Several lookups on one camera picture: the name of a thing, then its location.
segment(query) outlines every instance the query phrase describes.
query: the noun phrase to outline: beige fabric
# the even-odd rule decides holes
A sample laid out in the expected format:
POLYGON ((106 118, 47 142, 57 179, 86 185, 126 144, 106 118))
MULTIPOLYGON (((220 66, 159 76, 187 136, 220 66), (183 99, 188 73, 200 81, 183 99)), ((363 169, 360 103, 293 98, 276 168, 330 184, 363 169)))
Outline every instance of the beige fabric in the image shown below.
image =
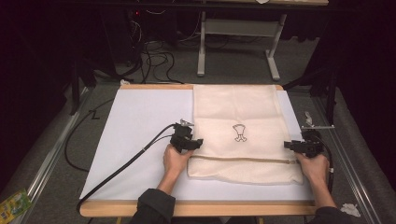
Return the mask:
POLYGON ((303 182, 272 85, 194 85, 191 177, 248 184, 303 182))

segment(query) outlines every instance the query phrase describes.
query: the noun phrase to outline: person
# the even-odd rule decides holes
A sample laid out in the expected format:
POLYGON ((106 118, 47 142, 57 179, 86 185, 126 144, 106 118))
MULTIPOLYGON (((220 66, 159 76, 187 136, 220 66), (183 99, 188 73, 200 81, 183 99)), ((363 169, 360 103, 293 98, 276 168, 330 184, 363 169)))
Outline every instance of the person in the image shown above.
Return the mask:
MULTIPOLYGON (((146 190, 138 199, 137 211, 130 224, 171 223, 176 199, 171 196, 178 177, 187 166, 193 150, 180 154, 169 144, 163 153, 164 175, 156 189, 146 190)), ((309 159, 296 153, 297 159, 308 178, 315 197, 316 214, 309 224, 349 224, 349 216, 337 209, 327 189, 326 174, 329 162, 323 155, 309 159)))

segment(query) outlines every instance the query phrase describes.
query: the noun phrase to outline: dark sleeve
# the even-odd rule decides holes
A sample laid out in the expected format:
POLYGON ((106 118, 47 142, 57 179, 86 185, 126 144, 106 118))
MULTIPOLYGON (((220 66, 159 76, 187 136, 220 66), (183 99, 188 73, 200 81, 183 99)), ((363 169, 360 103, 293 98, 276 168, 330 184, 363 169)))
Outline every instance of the dark sleeve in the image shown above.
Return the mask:
POLYGON ((171 223, 176 199, 158 189, 146 190, 138 199, 130 224, 171 223))
POLYGON ((309 224, 351 224, 349 215, 334 207, 321 207, 309 224))

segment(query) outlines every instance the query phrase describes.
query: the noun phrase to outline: black controller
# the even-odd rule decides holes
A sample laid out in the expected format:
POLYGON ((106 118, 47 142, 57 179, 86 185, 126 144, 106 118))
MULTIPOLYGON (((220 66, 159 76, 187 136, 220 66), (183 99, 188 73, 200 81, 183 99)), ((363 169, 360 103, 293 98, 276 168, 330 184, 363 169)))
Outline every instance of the black controller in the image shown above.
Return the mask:
POLYGON ((318 141, 320 133, 316 130, 308 130, 302 133, 304 142, 292 140, 284 142, 284 147, 295 152, 305 153, 308 158, 314 158, 323 152, 323 144, 318 141))
POLYGON ((195 150, 201 146, 204 142, 204 139, 191 140, 192 129, 188 126, 183 126, 181 124, 176 123, 175 133, 172 134, 171 144, 176 148, 176 150, 181 153, 181 150, 195 150))

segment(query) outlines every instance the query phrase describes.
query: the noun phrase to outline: printed logo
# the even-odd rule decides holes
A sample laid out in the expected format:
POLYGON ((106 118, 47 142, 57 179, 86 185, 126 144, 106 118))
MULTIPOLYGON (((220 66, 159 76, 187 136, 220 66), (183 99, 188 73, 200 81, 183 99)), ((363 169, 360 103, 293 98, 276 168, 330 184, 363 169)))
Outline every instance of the printed logo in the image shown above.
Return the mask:
POLYGON ((245 125, 243 124, 235 124, 233 128, 236 130, 236 133, 238 136, 235 138, 235 141, 240 142, 241 140, 243 142, 246 142, 248 139, 244 136, 244 131, 245 131, 245 125))

